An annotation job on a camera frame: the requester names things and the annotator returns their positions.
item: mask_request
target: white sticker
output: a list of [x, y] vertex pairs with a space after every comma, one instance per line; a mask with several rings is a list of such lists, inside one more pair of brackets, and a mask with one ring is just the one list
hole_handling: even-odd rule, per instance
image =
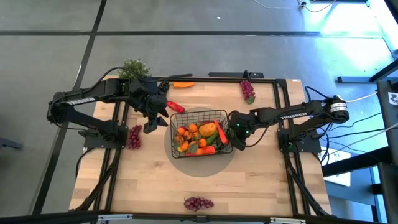
[[347, 107], [339, 106], [337, 108], [332, 108], [332, 109], [330, 109], [330, 112], [333, 113], [333, 112], [339, 111], [339, 110], [347, 110]]
[[398, 105], [398, 94], [388, 92], [388, 100], [392, 105]]
[[347, 107], [347, 104], [346, 103], [333, 103], [332, 105], [330, 105], [330, 108], [335, 108], [335, 107], [338, 107], [338, 106]]

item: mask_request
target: green plant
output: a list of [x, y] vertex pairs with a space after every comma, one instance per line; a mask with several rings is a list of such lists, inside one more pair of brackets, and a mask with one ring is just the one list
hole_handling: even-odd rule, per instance
[[126, 70], [119, 71], [120, 78], [135, 78], [136, 76], [139, 78], [144, 78], [146, 76], [150, 76], [150, 68], [141, 62], [141, 59], [126, 59], [123, 63], [123, 67]]

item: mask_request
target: red toy pepper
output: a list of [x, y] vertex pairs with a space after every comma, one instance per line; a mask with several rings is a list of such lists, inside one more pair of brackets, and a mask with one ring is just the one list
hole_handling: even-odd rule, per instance
[[184, 113], [185, 112], [185, 108], [183, 108], [182, 106], [180, 106], [180, 105], [178, 105], [178, 104], [176, 104], [174, 102], [168, 101], [167, 102], [167, 106], [169, 108], [172, 108], [174, 111], [176, 111], [178, 113]]

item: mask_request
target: desk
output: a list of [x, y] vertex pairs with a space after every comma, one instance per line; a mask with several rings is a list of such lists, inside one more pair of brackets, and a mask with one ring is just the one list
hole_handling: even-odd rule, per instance
[[[305, 100], [300, 80], [287, 80], [291, 105]], [[273, 87], [270, 84], [253, 83], [256, 100], [247, 105], [241, 96], [238, 83], [195, 82], [187, 89], [170, 87], [167, 98], [186, 110], [197, 107], [214, 110], [239, 110], [248, 113], [252, 108], [275, 107]], [[284, 106], [283, 92], [279, 95]], [[113, 104], [97, 103], [94, 117], [112, 118]], [[167, 108], [169, 115], [175, 113]], [[303, 122], [299, 118], [295, 123]], [[143, 125], [147, 122], [141, 114], [129, 110], [127, 125]], [[207, 214], [207, 215], [281, 215], [291, 216], [287, 174], [283, 156], [277, 141], [278, 125], [271, 126], [262, 141], [245, 151], [236, 151], [232, 161], [221, 172], [209, 177], [191, 177], [177, 170], [169, 161], [164, 149], [166, 127], [150, 134], [140, 133], [142, 146], [138, 150], [121, 151], [119, 169], [114, 186], [111, 212], [158, 214]], [[248, 139], [254, 143], [262, 131]], [[81, 161], [70, 208], [76, 208], [98, 182], [104, 149], [95, 149]], [[305, 183], [317, 202], [330, 213], [325, 182], [318, 159], [309, 153], [301, 153]], [[108, 186], [103, 190], [99, 208], [104, 209]], [[300, 191], [295, 188], [298, 210], [303, 213]], [[184, 197], [203, 196], [214, 201], [210, 209], [193, 212], [183, 206]]]

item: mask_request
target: white cable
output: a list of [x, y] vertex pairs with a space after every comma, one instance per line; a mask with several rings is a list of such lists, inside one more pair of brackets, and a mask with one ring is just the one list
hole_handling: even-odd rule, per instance
[[353, 143], [351, 143], [351, 144], [349, 144], [349, 145], [347, 145], [347, 146], [344, 146], [344, 147], [342, 147], [341, 149], [339, 149], [339, 150], [337, 150], [337, 151], [335, 151], [335, 152], [329, 153], [329, 155], [330, 155], [330, 154], [333, 154], [333, 153], [336, 153], [336, 152], [338, 152], [338, 151], [341, 151], [341, 150], [343, 150], [343, 149], [345, 149], [345, 148], [347, 148], [347, 147], [350, 147], [350, 146], [352, 146], [353, 144], [356, 144], [356, 143], [358, 143], [358, 142], [365, 141], [365, 140], [367, 140], [367, 139], [369, 139], [369, 138], [373, 138], [374, 136], [377, 136], [377, 135], [379, 135], [379, 134], [381, 134], [381, 133], [385, 133], [386, 131], [388, 131], [388, 130], [390, 130], [390, 129], [396, 127], [396, 126], [398, 126], [398, 123], [392, 125], [392, 126], [389, 127], [389, 128], [384, 129], [383, 131], [380, 131], [379, 133], [373, 134], [372, 136], [366, 137], [366, 138], [361, 139], [361, 140], [359, 140], [359, 141], [353, 142]]
[[266, 8], [266, 9], [291, 9], [289, 7], [272, 7], [272, 6], [265, 6], [259, 2], [257, 2], [257, 0], [254, 0], [254, 2], [256, 2], [257, 4], [259, 4], [260, 6]]
[[365, 99], [365, 98], [368, 98], [369, 96], [373, 96], [373, 95], [376, 95], [376, 94], [377, 94], [377, 92], [374, 92], [374, 93], [372, 93], [372, 94], [370, 94], [370, 95], [368, 95], [368, 96], [360, 97], [360, 98], [355, 99], [355, 100], [345, 100], [345, 102], [347, 102], [347, 103], [352, 103], [352, 102], [355, 102], [355, 101], [358, 101], [358, 100], [363, 100], [363, 99]]

